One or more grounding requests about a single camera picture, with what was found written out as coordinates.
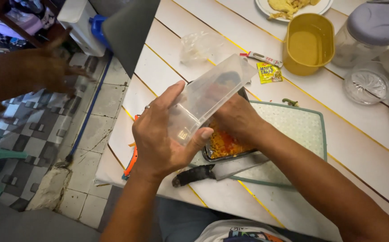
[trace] yellow plastic container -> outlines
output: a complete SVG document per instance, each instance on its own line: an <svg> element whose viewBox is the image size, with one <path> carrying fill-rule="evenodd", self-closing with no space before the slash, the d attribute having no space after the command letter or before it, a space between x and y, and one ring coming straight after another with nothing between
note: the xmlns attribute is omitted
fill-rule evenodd
<svg viewBox="0 0 389 242"><path fill-rule="evenodd" d="M335 55L334 35L332 23L319 14L294 17L284 40L284 67L299 76L314 74Z"/></svg>

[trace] omelette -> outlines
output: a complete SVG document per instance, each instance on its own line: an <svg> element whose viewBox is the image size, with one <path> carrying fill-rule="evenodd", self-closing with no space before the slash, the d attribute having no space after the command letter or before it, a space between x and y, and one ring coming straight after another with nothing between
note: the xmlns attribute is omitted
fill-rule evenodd
<svg viewBox="0 0 389 242"><path fill-rule="evenodd" d="M292 19L299 9L305 7L308 4L316 5L320 0L267 0L271 8L279 11L279 13L273 13L269 16L270 19L286 18Z"/></svg>

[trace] food on plate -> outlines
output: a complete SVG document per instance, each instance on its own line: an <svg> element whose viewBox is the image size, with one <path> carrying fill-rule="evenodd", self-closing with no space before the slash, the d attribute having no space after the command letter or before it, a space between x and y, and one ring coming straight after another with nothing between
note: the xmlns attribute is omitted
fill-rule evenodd
<svg viewBox="0 0 389 242"><path fill-rule="evenodd" d="M219 129L219 125L214 120L209 125L214 130L209 142L211 144L211 150L213 151L211 158L219 158L225 156L235 156L237 154L250 151L254 149L249 145L241 144L233 136Z"/></svg>
<svg viewBox="0 0 389 242"><path fill-rule="evenodd" d="M270 19L286 18L292 19L299 9L308 4L316 5L320 0L267 0L271 8L280 11L269 16Z"/></svg>

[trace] hand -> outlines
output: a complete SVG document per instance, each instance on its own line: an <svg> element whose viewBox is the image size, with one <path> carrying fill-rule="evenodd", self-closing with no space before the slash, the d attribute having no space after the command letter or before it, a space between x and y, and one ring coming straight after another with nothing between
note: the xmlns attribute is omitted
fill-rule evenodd
<svg viewBox="0 0 389 242"><path fill-rule="evenodd" d="M186 147L168 137L168 109L184 89L184 84L181 80L166 89L132 126L138 148L138 160L132 172L149 181L160 183L167 175L186 167L214 132L209 127L198 129Z"/></svg>
<svg viewBox="0 0 389 242"><path fill-rule="evenodd" d="M238 94L233 95L215 112L213 117L219 126L245 144L257 147L268 124L247 100Z"/></svg>

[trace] person's left hand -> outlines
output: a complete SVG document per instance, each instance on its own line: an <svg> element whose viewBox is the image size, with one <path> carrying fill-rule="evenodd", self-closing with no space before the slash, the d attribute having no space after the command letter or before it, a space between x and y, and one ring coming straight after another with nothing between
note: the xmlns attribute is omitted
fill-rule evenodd
<svg viewBox="0 0 389 242"><path fill-rule="evenodd" d="M184 84L181 80L168 87L132 126L138 148L138 160L132 172L146 180L160 183L167 175L186 167L214 132L209 127L198 129L185 147L168 137L168 109L184 89Z"/></svg>

